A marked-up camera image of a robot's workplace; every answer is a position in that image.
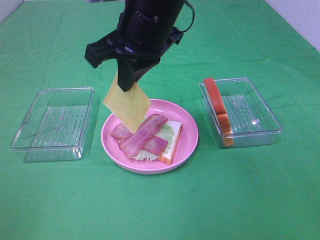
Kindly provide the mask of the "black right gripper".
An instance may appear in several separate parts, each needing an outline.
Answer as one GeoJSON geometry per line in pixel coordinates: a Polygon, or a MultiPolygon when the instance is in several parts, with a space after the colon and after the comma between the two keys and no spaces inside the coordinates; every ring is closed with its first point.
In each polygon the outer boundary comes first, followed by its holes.
{"type": "Polygon", "coordinates": [[[184,33],[174,26],[163,46],[151,49],[146,45],[129,42],[127,39],[119,43],[117,33],[117,30],[114,30],[100,40],[89,43],[84,58],[93,68],[97,68],[104,61],[117,59],[117,84],[123,92],[128,92],[134,83],[158,65],[169,48],[174,44],[178,45],[184,36],[184,33]]]}

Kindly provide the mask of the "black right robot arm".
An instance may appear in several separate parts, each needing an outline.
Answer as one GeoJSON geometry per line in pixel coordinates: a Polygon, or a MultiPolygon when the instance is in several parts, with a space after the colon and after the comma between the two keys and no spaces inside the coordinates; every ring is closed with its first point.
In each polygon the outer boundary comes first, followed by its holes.
{"type": "Polygon", "coordinates": [[[127,0],[117,28],[86,46],[85,59],[93,68],[117,60],[117,84],[127,92],[156,66],[184,33],[174,26],[184,0],[127,0]]]}

